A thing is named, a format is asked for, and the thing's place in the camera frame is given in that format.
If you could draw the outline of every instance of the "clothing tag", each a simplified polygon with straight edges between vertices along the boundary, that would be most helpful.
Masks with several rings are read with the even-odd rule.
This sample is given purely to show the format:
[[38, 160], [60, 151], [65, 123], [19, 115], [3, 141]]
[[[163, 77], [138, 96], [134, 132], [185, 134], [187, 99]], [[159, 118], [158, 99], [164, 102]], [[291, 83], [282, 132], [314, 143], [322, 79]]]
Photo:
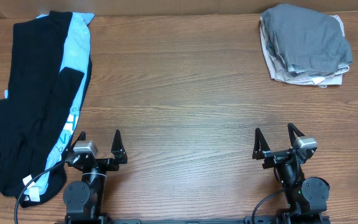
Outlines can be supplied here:
[[32, 202], [40, 202], [40, 192], [38, 187], [30, 188], [30, 199]]
[[[28, 184], [30, 180], [32, 180], [31, 174], [28, 175], [27, 177], [24, 177], [24, 178], [23, 178], [23, 184], [24, 184], [24, 185]], [[33, 181], [33, 182], [27, 187], [27, 189], [31, 188], [31, 187], [34, 186], [34, 185], [35, 185], [35, 183], [34, 183], [34, 181]]]
[[325, 80], [324, 77], [318, 76], [318, 75], [309, 75], [309, 77], [311, 78], [311, 81], [313, 81], [313, 83], [315, 85], [321, 83], [322, 81]]

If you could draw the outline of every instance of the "folded clothes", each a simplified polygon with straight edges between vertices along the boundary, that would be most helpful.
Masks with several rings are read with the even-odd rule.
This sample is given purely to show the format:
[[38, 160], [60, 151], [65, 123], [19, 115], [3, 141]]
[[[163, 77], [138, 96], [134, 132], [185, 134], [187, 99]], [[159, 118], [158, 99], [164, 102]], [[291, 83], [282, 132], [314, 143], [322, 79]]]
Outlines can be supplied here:
[[260, 18], [262, 51], [272, 79], [299, 85], [340, 85], [352, 63], [339, 16], [279, 4]]
[[[73, 12], [73, 16], [71, 18], [67, 38], [64, 44], [63, 59], [62, 64], [60, 65], [60, 69], [62, 70], [64, 67], [70, 67], [83, 72], [84, 76], [81, 81], [81, 85], [74, 97], [73, 103], [71, 104], [70, 114], [68, 115], [64, 128], [60, 133], [60, 137], [58, 138], [54, 147], [51, 148], [51, 151], [47, 157], [47, 164], [45, 166], [45, 170], [51, 168], [56, 163], [61, 161], [62, 152], [65, 150], [66, 147], [70, 146], [72, 135], [77, 125], [78, 118], [80, 117], [82, 103], [85, 98], [85, 93], [88, 89], [88, 84], [91, 78], [91, 34], [87, 25], [92, 21], [93, 17], [94, 14], [92, 13]], [[50, 179], [52, 179], [51, 186], [49, 186], [48, 184], [48, 180]], [[36, 181], [35, 185], [33, 185], [30, 189], [27, 189], [24, 192], [30, 197], [25, 198], [25, 202], [22, 206], [26, 207], [26, 205], [37, 204], [37, 201], [31, 200], [31, 193], [34, 192], [32, 191], [32, 188], [37, 189], [37, 191], [35, 191], [35, 193], [33, 194], [38, 193], [40, 195], [38, 197], [36, 195], [35, 198], [39, 198], [39, 202], [43, 202], [43, 194], [49, 195], [47, 191], [52, 191], [52, 194], [56, 195], [58, 191], [62, 189], [65, 181], [65, 178], [62, 177], [57, 178], [52, 175], [50, 177], [49, 172], [42, 175]]]
[[51, 12], [13, 27], [9, 96], [0, 100], [0, 192], [5, 196], [18, 197], [23, 179], [45, 170], [83, 80], [82, 71], [60, 69], [71, 17], [71, 12]]

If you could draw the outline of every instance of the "cable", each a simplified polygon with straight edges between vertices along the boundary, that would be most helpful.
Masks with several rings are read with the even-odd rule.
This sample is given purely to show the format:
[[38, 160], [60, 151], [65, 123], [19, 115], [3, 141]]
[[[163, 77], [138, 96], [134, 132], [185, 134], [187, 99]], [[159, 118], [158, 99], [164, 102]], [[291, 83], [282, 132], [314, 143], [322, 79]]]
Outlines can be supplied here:
[[295, 186], [295, 184], [298, 182], [298, 178], [300, 177], [300, 169], [301, 169], [301, 165], [299, 164], [298, 161], [298, 150], [295, 150], [295, 154], [293, 156], [295, 156], [295, 160], [296, 160], [296, 174], [295, 174], [295, 180], [292, 183], [292, 187]]
[[258, 208], [264, 203], [266, 202], [267, 200], [271, 199], [271, 198], [274, 198], [276, 196], [278, 196], [279, 194], [281, 194], [282, 192], [284, 192], [285, 189], [281, 189], [275, 193], [272, 193], [271, 195], [265, 197], [265, 199], [261, 200], [257, 206], [254, 208], [254, 211], [252, 212], [252, 216], [251, 216], [251, 220], [252, 220], [252, 224], [255, 224], [255, 214], [256, 214], [256, 210], [258, 210]]
[[274, 172], [274, 177], [276, 178], [277, 182], [279, 182], [280, 180], [278, 179], [277, 176], [276, 167], [274, 167], [273, 172]]
[[17, 201], [16, 201], [16, 205], [15, 205], [15, 212], [14, 212], [14, 219], [15, 219], [15, 224], [18, 224], [17, 222], [17, 209], [19, 208], [19, 201], [20, 201], [20, 198], [23, 196], [25, 190], [28, 188], [28, 186], [36, 181], [40, 176], [42, 176], [43, 174], [47, 173], [47, 172], [50, 172], [50, 171], [53, 171], [55, 170], [57, 167], [60, 167], [61, 165], [64, 165], [65, 164], [65, 161], [61, 161], [57, 164], [55, 164], [53, 167], [43, 171], [42, 173], [38, 174], [36, 177], [34, 177], [33, 179], [31, 179], [26, 185], [25, 187], [23, 188], [22, 192], [20, 193], [20, 195], [18, 196], [17, 198]]

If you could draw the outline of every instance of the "wooden table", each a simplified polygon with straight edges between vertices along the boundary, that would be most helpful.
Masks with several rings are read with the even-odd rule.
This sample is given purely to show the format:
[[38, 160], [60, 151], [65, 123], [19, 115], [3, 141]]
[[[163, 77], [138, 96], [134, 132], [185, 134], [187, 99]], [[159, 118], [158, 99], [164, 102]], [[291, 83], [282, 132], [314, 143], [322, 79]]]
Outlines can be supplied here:
[[[108, 174], [104, 211], [113, 218], [243, 218], [280, 188], [251, 158], [260, 127], [273, 150], [290, 145], [287, 123], [318, 140], [303, 170], [331, 184], [332, 223], [358, 223], [358, 12], [339, 13], [354, 64], [343, 85], [322, 89], [273, 81], [260, 48], [259, 15], [97, 17], [93, 71], [77, 136], [110, 156], [120, 129], [129, 161]], [[0, 99], [11, 65], [12, 25], [0, 20]], [[81, 173], [67, 168], [68, 182]], [[0, 223], [14, 198], [0, 194]], [[258, 214], [285, 208], [284, 196]], [[20, 223], [65, 216], [62, 192], [19, 209]]]

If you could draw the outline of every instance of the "cardboard wall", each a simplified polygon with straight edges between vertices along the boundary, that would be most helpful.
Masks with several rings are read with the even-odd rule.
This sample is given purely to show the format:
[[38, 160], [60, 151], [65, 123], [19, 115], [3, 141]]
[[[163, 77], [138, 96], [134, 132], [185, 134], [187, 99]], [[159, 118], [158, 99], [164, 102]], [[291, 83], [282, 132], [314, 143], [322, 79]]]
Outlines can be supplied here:
[[358, 11], [358, 0], [0, 0], [0, 18], [33, 18], [49, 10], [97, 16], [247, 14], [283, 2], [322, 12]]

